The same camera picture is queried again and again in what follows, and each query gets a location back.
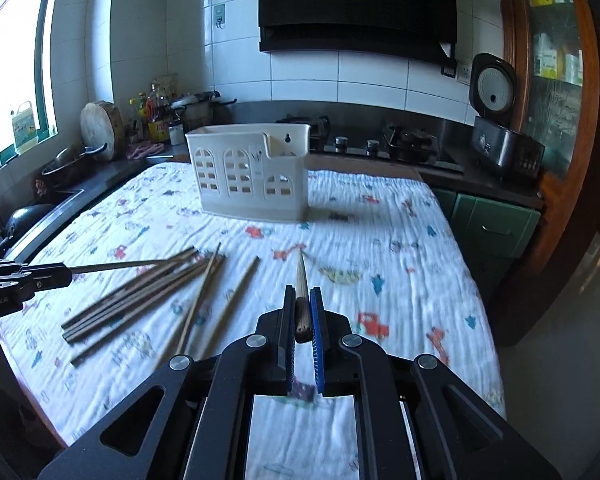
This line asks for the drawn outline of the black wok in sink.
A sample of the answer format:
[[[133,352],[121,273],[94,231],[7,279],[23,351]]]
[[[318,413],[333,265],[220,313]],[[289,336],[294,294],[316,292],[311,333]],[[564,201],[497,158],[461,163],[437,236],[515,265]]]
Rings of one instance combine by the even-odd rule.
[[[15,210],[5,226],[5,240],[12,245],[55,208],[52,204],[34,204]]]

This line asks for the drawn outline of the white patterned table cloth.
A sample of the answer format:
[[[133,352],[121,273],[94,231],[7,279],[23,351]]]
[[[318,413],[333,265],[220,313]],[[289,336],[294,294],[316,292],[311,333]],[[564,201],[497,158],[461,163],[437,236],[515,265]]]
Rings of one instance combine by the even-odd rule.
[[[503,413],[486,310],[434,192],[410,180],[313,171],[308,193],[308,213],[298,222],[224,218],[202,210],[191,166],[160,164],[82,212],[35,262],[85,266],[163,259],[192,247],[200,256],[213,255],[221,243],[225,260],[188,332],[188,354],[202,360],[252,259],[261,261],[214,356],[252,334],[262,314],[282,306],[302,250],[309,284],[321,289],[327,310],[348,319],[353,333],[400,358],[432,354]],[[78,276],[0,319],[7,359],[61,443],[42,469],[45,479],[79,478],[85,463],[74,457],[76,441],[155,371],[178,322],[168,322],[176,309],[170,301],[147,339],[120,337],[83,365],[71,365],[73,348],[61,324],[141,270]]]

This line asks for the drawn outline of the detergent jug on windowsill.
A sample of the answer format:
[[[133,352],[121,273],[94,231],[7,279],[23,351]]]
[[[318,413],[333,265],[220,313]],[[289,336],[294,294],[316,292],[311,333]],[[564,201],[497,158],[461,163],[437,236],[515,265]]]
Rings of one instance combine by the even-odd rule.
[[[32,103],[30,101],[23,102],[10,116],[12,116],[15,151],[21,155],[38,144]]]

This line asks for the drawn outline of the white plastic utensil caddy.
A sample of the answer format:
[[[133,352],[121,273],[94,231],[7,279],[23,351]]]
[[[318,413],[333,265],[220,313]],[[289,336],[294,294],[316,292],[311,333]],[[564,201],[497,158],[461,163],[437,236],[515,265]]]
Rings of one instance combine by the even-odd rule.
[[[302,220],[309,137],[307,124],[209,126],[186,133],[202,210],[235,219]]]

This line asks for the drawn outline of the pink cloth rag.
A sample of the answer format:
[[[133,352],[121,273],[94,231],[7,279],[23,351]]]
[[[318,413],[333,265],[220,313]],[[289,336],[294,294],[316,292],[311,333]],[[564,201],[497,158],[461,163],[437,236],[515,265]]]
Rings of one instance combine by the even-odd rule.
[[[150,141],[142,141],[130,144],[125,152],[127,160],[140,160],[150,156],[160,155],[164,152],[163,143],[154,143]]]

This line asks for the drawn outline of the round wooden cutting board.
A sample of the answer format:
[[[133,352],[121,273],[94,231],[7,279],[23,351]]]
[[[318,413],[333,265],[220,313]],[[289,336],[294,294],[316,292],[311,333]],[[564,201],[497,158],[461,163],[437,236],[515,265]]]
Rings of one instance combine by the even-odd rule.
[[[111,162],[124,151],[124,127],[120,110],[107,101],[86,103],[80,113],[83,144],[90,148],[106,148],[95,155],[100,162]]]

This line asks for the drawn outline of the yellow capped oil bottle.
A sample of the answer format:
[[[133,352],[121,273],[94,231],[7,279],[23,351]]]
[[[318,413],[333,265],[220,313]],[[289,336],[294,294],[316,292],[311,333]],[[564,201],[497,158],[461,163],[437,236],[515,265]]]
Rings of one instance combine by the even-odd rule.
[[[129,99],[129,122],[133,143],[140,143],[146,139],[146,100],[147,96],[143,91]]]

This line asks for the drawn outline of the black gas stove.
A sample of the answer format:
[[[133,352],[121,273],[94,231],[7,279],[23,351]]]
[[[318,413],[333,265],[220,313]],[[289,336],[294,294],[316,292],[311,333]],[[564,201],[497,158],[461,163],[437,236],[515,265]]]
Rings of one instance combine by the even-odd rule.
[[[440,136],[412,126],[385,124],[379,131],[350,136],[332,130],[327,116],[290,116],[278,124],[310,126],[309,149],[312,154],[368,158],[419,166],[452,174],[464,174],[464,167],[442,146]]]

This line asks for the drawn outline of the small white jar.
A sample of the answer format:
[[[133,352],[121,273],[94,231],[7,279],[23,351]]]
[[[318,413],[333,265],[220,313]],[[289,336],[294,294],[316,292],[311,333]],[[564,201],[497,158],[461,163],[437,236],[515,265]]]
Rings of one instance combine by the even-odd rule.
[[[181,122],[171,122],[169,125],[169,136],[173,146],[184,144],[186,140],[183,124]]]

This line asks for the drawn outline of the dark soy sauce bottle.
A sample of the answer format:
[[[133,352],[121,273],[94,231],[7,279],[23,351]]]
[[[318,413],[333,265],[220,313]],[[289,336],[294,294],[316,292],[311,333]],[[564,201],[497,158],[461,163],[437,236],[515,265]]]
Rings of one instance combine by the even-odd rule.
[[[155,143],[169,140],[170,104],[160,84],[151,84],[145,108],[150,140]]]

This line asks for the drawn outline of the steel pressure cooker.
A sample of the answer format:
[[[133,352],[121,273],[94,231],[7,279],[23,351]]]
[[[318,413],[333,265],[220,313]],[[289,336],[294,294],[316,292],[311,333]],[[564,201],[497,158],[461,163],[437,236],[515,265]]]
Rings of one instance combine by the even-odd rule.
[[[170,107],[174,117],[182,123],[184,132],[189,132],[210,125],[217,108],[236,102],[236,99],[224,99],[219,91],[210,90],[183,94],[173,100]]]

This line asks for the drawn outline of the black rice cooker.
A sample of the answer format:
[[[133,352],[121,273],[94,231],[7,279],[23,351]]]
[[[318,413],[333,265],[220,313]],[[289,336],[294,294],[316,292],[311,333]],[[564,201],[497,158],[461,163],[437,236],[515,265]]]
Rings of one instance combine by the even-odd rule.
[[[516,97],[513,66],[490,53],[476,54],[471,65],[469,104],[477,116],[470,145],[500,174],[536,179],[545,146],[512,128]]]

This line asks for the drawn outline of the black range hood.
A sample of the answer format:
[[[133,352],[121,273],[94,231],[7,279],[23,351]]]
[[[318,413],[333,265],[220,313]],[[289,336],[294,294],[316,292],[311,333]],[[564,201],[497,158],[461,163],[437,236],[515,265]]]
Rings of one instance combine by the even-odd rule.
[[[332,50],[456,66],[456,0],[259,0],[263,52]]]

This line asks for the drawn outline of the wooden glass cabinet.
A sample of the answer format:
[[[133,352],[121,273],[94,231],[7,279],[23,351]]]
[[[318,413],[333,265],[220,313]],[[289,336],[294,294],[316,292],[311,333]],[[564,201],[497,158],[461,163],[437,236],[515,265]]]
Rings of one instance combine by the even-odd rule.
[[[544,212],[524,270],[538,275],[576,218],[600,114],[600,44],[588,0],[501,0],[504,56],[515,69],[512,127],[544,145]]]

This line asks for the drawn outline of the green wall hook sticker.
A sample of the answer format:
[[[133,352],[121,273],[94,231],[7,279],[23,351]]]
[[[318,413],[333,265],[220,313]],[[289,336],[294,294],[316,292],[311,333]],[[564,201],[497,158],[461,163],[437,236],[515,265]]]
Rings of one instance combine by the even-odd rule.
[[[213,7],[213,23],[216,29],[223,29],[226,26],[225,4],[220,3]]]

